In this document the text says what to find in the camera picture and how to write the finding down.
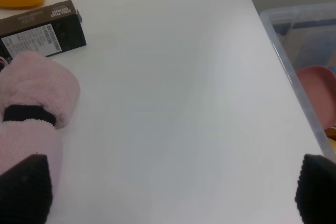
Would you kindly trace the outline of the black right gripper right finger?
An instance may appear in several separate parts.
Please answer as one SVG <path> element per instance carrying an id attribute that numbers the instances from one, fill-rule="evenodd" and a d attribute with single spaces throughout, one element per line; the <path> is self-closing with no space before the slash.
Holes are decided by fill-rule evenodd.
<path id="1" fill-rule="evenodd" d="M 295 196 L 303 223 L 335 223 L 335 163 L 321 155 L 303 158 Z"/>

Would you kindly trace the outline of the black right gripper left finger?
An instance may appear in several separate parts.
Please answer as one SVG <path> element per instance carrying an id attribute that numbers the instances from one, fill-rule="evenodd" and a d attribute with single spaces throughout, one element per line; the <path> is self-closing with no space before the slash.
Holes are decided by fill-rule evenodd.
<path id="1" fill-rule="evenodd" d="M 1 174 L 1 223 L 45 223 L 52 188 L 46 155 L 31 155 Z"/>

